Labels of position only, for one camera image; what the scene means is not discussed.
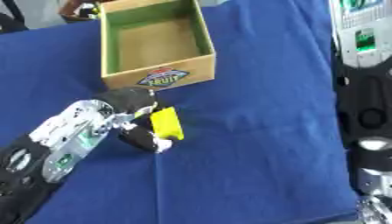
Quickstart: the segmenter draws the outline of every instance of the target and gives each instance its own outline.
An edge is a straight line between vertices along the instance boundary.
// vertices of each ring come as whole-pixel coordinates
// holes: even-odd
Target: white surface
[[[58,11],[66,0],[15,0],[22,11],[26,26],[30,29],[43,28],[64,24]],[[10,15],[10,12],[0,1],[0,12]]]
[[[201,6],[216,6],[229,0],[199,0]]]

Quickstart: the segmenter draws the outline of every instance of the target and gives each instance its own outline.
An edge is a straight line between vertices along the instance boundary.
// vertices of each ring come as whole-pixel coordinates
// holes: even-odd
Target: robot
[[[332,77],[366,224],[392,223],[392,0],[330,0]]]
[[[154,131],[137,124],[146,117]],[[0,223],[24,223],[34,215],[112,129],[153,153],[184,137],[175,110],[159,108],[152,90],[126,87],[77,101],[0,150]]]

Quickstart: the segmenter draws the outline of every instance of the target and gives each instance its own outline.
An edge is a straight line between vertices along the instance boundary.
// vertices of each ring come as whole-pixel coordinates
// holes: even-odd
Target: wooden box
[[[197,0],[101,5],[101,77],[155,90],[214,78],[215,50]]]

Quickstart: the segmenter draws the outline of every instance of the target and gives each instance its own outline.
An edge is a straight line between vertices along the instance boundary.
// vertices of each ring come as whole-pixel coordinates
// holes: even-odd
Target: table
[[[161,91],[185,141],[164,155],[112,133],[28,224],[322,223],[356,196],[334,112],[326,1],[204,8],[216,80]],[[0,145],[105,89],[100,25],[0,36]]]

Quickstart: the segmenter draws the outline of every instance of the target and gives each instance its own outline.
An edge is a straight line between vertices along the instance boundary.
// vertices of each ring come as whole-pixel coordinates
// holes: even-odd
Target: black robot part
[[[0,150],[0,223],[18,224],[30,218],[61,184],[49,184],[42,177],[42,167],[50,150],[32,142],[27,136],[18,138]],[[22,159],[29,158],[25,167]]]

